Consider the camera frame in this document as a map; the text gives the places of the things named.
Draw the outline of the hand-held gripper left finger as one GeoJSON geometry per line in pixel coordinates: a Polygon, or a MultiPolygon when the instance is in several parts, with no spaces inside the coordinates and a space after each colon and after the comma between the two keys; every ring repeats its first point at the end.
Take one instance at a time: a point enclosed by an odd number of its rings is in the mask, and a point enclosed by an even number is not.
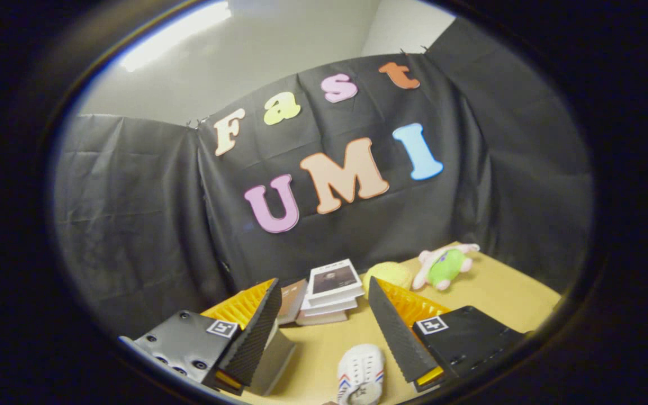
{"type": "Polygon", "coordinates": [[[280,280],[242,290],[202,313],[179,310],[119,341],[189,384],[234,395],[252,385],[281,308],[280,280]]]}

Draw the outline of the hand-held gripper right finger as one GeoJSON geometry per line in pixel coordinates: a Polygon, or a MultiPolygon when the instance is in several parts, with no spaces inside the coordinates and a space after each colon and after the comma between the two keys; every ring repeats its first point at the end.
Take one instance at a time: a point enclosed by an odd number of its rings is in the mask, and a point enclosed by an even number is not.
{"type": "Polygon", "coordinates": [[[525,338],[475,306],[449,310],[377,277],[368,282],[368,306],[418,392],[491,369],[525,338]]]}

